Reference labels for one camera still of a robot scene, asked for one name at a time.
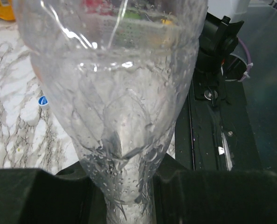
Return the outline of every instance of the blue bottle cap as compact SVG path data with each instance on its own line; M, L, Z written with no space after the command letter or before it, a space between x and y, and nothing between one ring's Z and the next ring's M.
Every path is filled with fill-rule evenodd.
M42 96L42 97L39 98L38 104L42 109L48 109L49 108L48 101L47 101L45 96Z

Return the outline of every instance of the red object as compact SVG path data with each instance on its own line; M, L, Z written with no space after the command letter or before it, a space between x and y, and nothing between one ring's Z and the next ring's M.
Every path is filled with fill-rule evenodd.
M113 5L107 0L83 0L88 13L98 13L100 15L112 15Z

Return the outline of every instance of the orange bag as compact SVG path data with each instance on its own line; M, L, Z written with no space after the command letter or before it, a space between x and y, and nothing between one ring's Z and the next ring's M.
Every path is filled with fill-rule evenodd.
M11 7L12 0L0 0L0 18L3 20L15 20Z

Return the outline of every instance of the white label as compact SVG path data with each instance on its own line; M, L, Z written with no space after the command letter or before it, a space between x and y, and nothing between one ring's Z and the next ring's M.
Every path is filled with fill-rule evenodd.
M0 0L0 2L2 3L3 6L9 6L10 5L8 0Z

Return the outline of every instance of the marble surface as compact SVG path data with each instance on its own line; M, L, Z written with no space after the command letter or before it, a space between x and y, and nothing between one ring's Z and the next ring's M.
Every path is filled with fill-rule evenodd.
M42 168L53 174L78 161L70 137L42 96L17 25L0 20L0 168ZM168 153L174 157L174 138Z

